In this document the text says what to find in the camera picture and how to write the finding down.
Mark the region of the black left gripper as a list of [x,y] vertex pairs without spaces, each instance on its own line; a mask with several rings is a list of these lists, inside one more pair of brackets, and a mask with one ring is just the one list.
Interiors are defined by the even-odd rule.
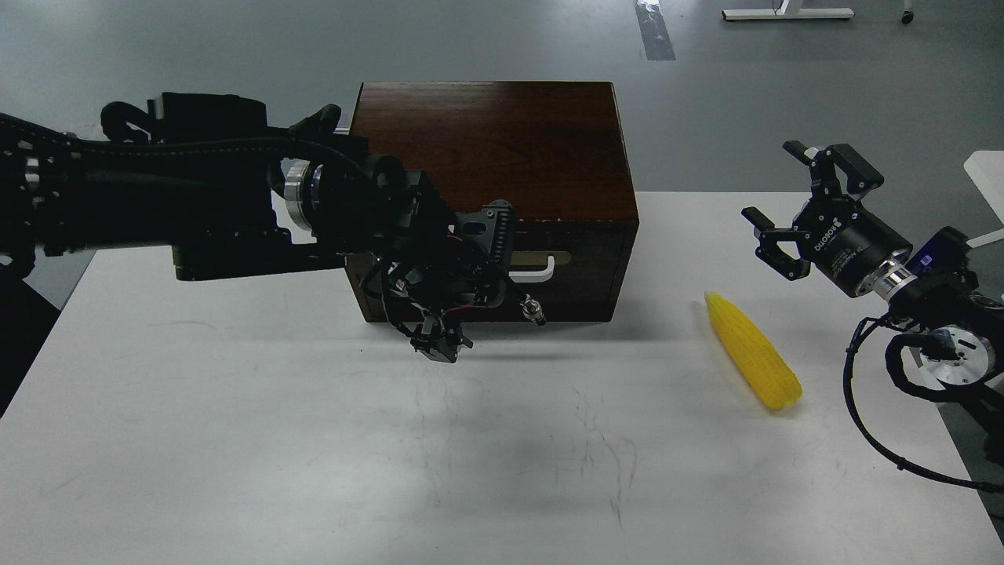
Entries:
[[431,361],[455,363],[462,348],[472,349],[456,312],[497,308],[512,297],[524,318],[538,326],[547,319],[542,305],[510,272],[518,215],[511,203],[494,200],[473,213],[457,213],[424,171],[408,170],[391,200],[397,225],[376,250],[349,257],[347,275],[369,322],[397,323],[409,305],[424,318],[411,345]]

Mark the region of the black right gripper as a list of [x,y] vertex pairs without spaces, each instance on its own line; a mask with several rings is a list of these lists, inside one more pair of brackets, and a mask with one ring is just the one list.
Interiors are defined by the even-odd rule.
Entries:
[[[850,144],[817,149],[786,140],[782,149],[808,167],[810,198],[793,228],[778,228],[756,207],[741,210],[758,240],[756,257],[788,280],[806,278],[813,264],[847,297],[867,293],[865,279],[882,262],[913,250],[913,244],[860,202],[885,178]],[[796,242],[800,257],[785,253],[782,241]]]

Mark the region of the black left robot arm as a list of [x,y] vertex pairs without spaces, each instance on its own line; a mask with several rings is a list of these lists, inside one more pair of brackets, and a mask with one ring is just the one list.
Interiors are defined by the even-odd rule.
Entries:
[[179,280],[344,268],[368,253],[362,293],[428,359],[473,346],[458,312],[507,297],[543,326],[510,272],[516,212],[457,213],[426,172],[338,133],[327,104],[287,128],[236,94],[162,93],[100,114],[104,140],[11,115],[2,129],[2,300],[26,292],[37,253],[171,246]]

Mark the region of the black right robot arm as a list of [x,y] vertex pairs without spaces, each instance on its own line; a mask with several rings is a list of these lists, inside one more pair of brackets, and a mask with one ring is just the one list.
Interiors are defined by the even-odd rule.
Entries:
[[986,432],[985,457],[1002,463],[1002,394],[990,386],[1002,372],[1002,305],[979,293],[967,236],[947,226],[914,250],[865,209],[864,196],[882,185],[883,175],[850,144],[817,149],[786,140],[783,149],[808,168],[811,196],[789,228],[778,228],[755,207],[743,208],[758,240],[757,257],[788,280],[817,268],[847,297],[874,293],[888,305],[882,317],[858,322],[846,348],[842,388],[851,421],[901,471],[1001,493],[1001,485],[951,478],[883,446],[853,396],[860,347],[878,326],[893,330],[883,354],[893,385],[915,398],[959,405]]

